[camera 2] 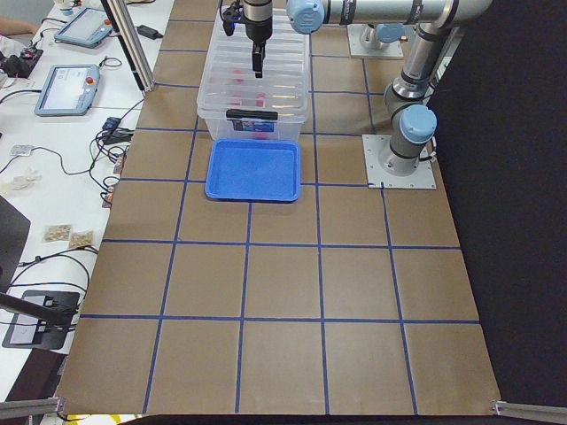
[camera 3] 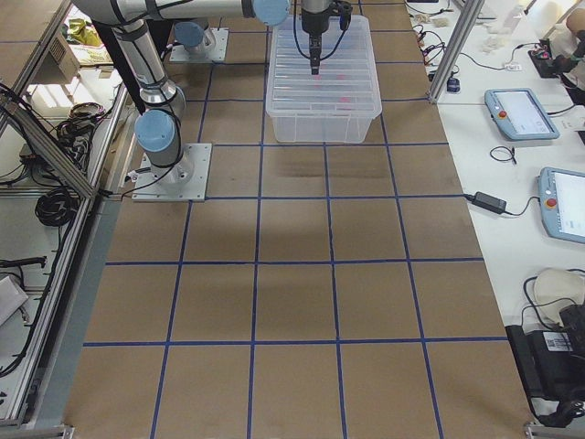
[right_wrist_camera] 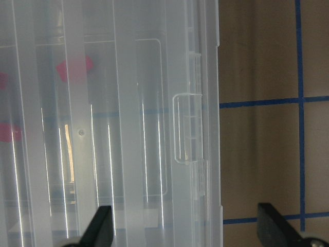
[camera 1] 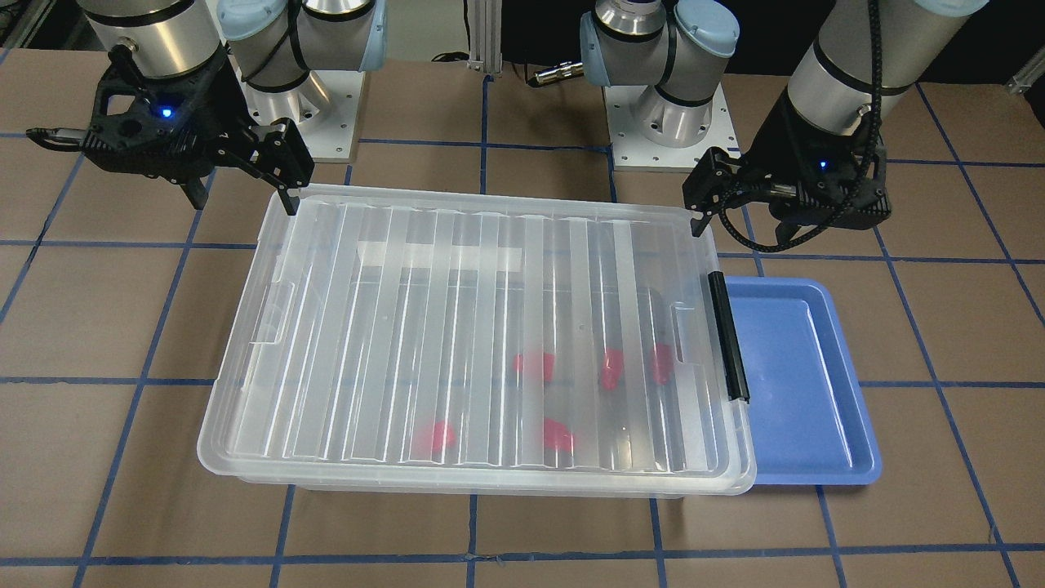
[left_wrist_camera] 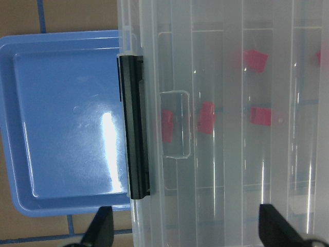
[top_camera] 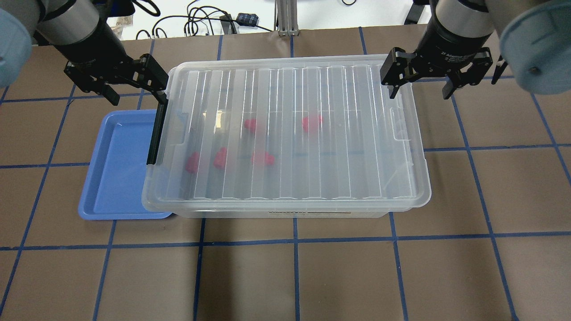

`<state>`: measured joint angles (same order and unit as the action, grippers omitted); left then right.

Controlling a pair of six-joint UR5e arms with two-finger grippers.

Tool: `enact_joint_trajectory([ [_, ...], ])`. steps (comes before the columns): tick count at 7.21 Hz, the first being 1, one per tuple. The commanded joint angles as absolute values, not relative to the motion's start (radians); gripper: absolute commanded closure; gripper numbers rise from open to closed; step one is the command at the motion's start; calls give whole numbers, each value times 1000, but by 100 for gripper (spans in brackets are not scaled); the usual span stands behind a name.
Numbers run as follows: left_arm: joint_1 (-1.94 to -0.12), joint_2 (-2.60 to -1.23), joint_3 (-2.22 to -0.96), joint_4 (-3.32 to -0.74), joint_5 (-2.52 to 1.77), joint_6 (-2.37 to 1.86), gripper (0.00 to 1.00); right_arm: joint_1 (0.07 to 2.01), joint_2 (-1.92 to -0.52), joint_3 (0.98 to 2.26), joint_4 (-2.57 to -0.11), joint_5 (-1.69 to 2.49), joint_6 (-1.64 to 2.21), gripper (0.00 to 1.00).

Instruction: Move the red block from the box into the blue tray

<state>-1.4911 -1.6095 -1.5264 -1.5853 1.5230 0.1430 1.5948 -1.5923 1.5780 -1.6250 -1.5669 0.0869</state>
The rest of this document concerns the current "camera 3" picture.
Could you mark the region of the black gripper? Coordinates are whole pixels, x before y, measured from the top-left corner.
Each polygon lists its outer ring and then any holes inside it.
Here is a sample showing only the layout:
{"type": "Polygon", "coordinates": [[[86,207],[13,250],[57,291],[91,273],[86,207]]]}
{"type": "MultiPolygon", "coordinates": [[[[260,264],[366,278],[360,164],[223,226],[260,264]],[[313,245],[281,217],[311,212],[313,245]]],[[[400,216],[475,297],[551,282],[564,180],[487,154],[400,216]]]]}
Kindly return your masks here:
{"type": "Polygon", "coordinates": [[[322,37],[329,28],[330,18],[339,18],[339,28],[347,31],[351,22],[351,4],[337,0],[302,0],[301,20],[303,31],[309,34],[311,74],[318,75],[321,64],[322,37]]]}

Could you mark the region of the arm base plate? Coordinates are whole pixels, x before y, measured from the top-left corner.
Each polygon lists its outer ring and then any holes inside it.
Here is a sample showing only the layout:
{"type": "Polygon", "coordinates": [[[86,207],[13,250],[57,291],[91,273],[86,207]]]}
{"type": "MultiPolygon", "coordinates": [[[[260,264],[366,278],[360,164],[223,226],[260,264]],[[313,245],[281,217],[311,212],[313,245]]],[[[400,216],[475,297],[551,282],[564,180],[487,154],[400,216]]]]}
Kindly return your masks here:
{"type": "Polygon", "coordinates": [[[172,63],[219,63],[227,53],[229,30],[221,27],[202,29],[194,23],[175,26],[175,43],[169,60],[172,63]]]}
{"type": "Polygon", "coordinates": [[[141,167],[148,172],[136,178],[132,200],[137,202],[180,202],[193,200],[202,202],[207,193],[208,173],[212,155],[212,144],[185,144],[183,157],[169,174],[161,180],[165,170],[152,167],[147,154],[143,154],[141,167]]]}

